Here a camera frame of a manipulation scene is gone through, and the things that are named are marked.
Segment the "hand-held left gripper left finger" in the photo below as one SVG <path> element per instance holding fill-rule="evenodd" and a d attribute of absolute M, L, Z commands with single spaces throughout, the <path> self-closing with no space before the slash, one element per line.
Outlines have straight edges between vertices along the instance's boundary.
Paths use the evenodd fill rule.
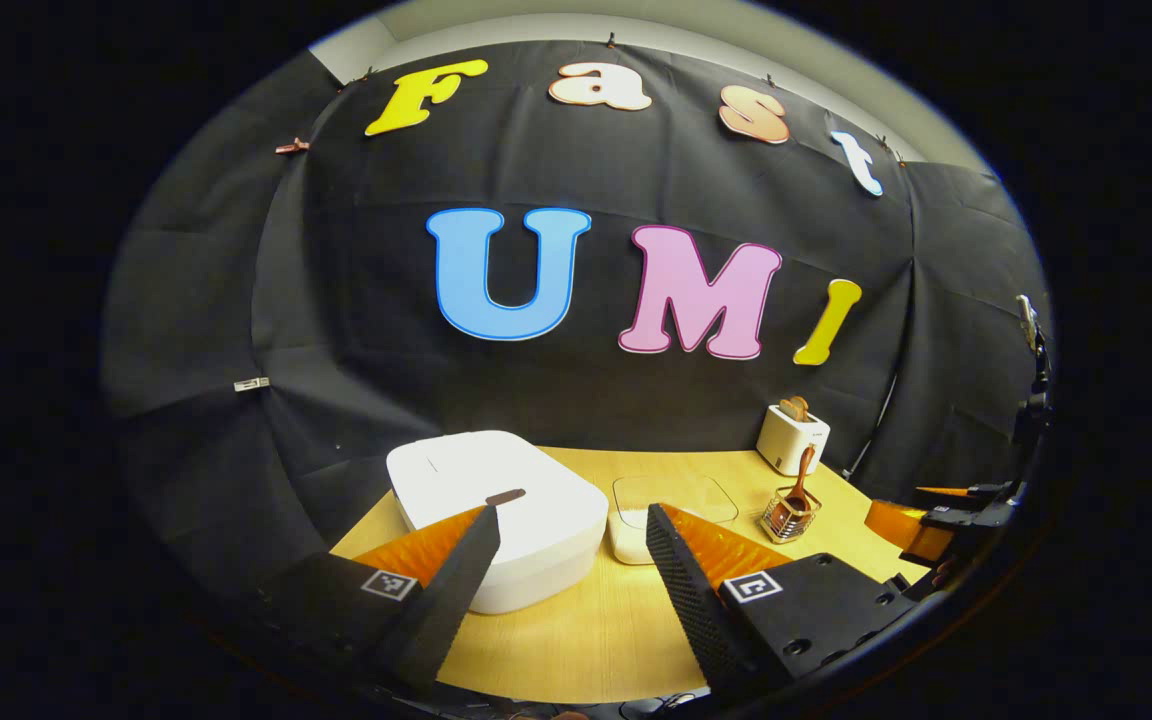
<path fill-rule="evenodd" d="M 256 588 L 256 616 L 344 679 L 429 691 L 500 544 L 494 505 L 361 555 L 314 553 Z"/>

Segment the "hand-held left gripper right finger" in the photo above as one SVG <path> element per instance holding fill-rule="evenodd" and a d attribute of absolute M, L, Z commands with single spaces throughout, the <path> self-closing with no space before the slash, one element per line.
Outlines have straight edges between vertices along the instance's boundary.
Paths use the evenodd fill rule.
<path fill-rule="evenodd" d="M 863 647 L 914 609 L 831 553 L 791 560 L 712 521 L 653 503 L 646 547 L 713 696 L 791 685 Z"/>

